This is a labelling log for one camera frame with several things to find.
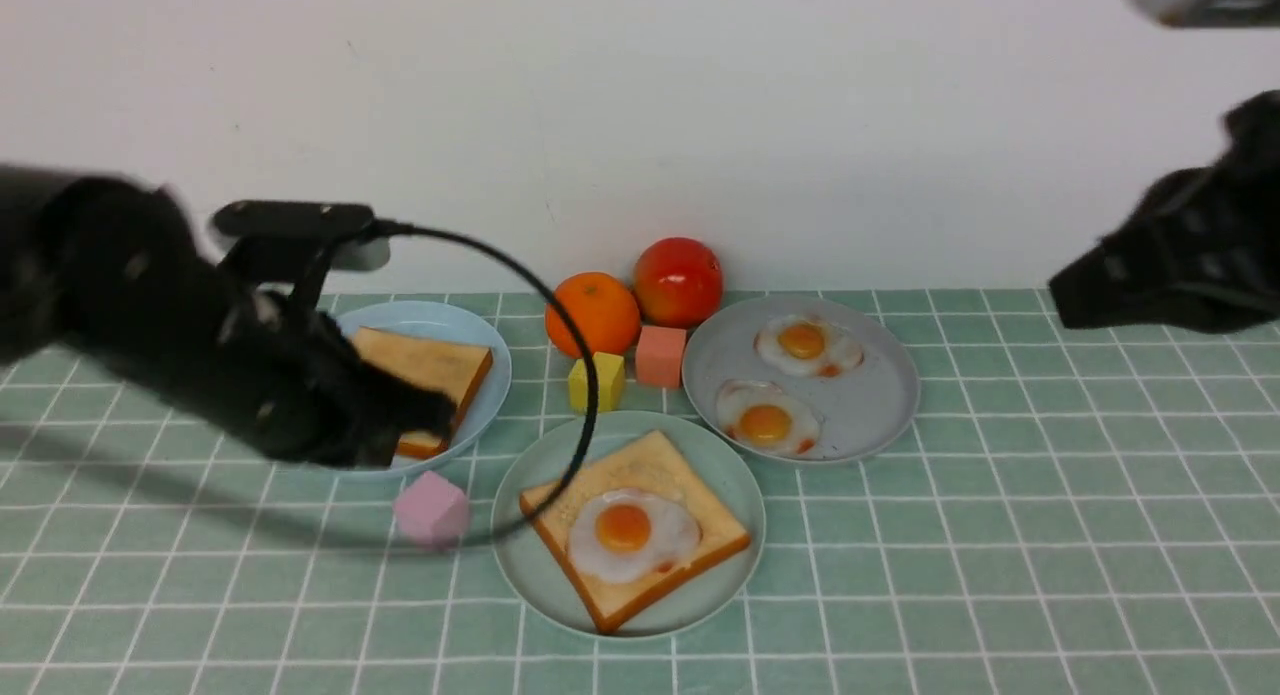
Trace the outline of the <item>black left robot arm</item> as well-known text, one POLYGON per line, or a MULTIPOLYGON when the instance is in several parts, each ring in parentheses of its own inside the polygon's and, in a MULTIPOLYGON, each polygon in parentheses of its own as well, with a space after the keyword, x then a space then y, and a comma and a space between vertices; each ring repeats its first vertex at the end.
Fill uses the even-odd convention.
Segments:
POLYGON ((456 403, 361 358, 334 317, 200 252, 164 189, 3 166, 3 363, 63 346, 264 457, 384 470, 456 403))

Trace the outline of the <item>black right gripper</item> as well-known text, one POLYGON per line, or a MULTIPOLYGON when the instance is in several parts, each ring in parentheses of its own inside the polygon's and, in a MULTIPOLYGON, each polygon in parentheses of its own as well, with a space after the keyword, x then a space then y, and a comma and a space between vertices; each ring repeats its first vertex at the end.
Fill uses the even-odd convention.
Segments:
POLYGON ((1231 334, 1279 316, 1279 93, 1222 120, 1208 166, 1161 177, 1130 216, 1051 276, 1069 330, 1161 325, 1231 334))

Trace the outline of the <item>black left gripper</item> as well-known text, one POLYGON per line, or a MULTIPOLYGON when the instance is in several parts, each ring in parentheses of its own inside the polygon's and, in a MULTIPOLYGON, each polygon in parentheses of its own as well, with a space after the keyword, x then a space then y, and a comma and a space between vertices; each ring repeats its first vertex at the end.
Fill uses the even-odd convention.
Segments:
POLYGON ((170 403, 271 461, 323 468, 385 468, 401 434, 451 440, 457 413, 443 390, 365 363, 334 317, 243 285, 177 294, 170 403))

